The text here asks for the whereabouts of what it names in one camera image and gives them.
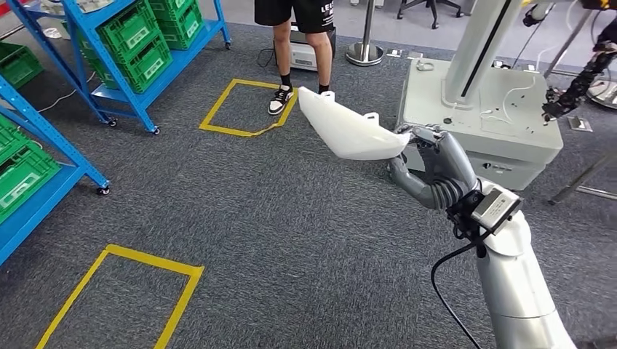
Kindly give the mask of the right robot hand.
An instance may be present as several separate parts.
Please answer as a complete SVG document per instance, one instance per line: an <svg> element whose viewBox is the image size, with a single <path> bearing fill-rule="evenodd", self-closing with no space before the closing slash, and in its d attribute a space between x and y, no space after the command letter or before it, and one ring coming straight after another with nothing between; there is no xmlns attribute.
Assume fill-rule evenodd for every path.
<svg viewBox="0 0 617 349"><path fill-rule="evenodd" d="M447 130L436 124L400 124L394 132L409 134L416 145L425 178L409 172L403 155L389 160L393 182L428 209L447 209L477 187L475 174L461 144Z"/></svg>

